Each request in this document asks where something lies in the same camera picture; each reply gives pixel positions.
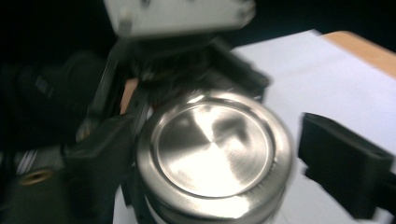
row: metal rim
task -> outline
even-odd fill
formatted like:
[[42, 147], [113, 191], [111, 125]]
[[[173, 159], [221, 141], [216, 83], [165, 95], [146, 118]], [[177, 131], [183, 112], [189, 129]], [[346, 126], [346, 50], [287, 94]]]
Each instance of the metal rim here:
[[[223, 102], [243, 106], [254, 115], [268, 131], [273, 143], [274, 157], [265, 177], [256, 182], [252, 188], [244, 189], [235, 195], [210, 198], [200, 197], [187, 191], [176, 188], [159, 170], [155, 155], [152, 152], [153, 136], [156, 127], [163, 125], [165, 117], [176, 114], [185, 107], [201, 104], [208, 101]], [[291, 169], [292, 151], [289, 134], [283, 124], [267, 108], [257, 102], [235, 93], [225, 91], [207, 91], [188, 97], [182, 97], [165, 105], [148, 121], [141, 132], [136, 151], [136, 164], [142, 176], [147, 193], [158, 202], [188, 216], [209, 219], [236, 219], [246, 215], [251, 210], [263, 208], [283, 190]], [[267, 215], [272, 212], [262, 211]]]

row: black plastic bracket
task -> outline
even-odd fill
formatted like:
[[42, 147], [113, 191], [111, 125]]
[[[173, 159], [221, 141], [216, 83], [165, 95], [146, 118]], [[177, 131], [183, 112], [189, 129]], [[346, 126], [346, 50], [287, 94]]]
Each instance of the black plastic bracket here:
[[371, 219], [378, 206], [394, 214], [396, 201], [384, 200], [396, 195], [387, 151], [331, 119], [304, 114], [299, 158], [308, 166], [305, 175], [354, 218]]

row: metal container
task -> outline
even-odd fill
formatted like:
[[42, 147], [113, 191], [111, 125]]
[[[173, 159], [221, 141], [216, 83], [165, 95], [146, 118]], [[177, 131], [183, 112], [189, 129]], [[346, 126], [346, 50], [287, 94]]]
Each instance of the metal container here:
[[167, 223], [263, 223], [292, 164], [288, 132], [257, 102], [207, 91], [163, 106], [142, 130], [136, 164], [148, 205]]

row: wooden surface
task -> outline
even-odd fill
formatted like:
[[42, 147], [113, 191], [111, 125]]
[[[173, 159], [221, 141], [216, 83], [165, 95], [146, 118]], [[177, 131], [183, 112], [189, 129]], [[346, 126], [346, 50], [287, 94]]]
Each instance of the wooden surface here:
[[128, 104], [131, 101], [132, 94], [134, 93], [134, 90], [136, 90], [137, 83], [137, 78], [131, 78], [126, 81], [124, 94], [121, 99], [120, 114], [125, 114]]
[[324, 35], [328, 40], [396, 78], [396, 54], [347, 31]]

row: black background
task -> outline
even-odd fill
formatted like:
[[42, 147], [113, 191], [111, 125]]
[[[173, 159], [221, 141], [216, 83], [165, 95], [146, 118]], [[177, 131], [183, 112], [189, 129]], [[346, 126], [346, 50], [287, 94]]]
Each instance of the black background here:
[[[396, 51], [391, 0], [258, 0], [253, 22], [223, 35], [233, 46], [309, 29], [347, 30]], [[104, 57], [116, 37], [101, 0], [1, 0], [0, 62], [61, 63], [80, 49]]]

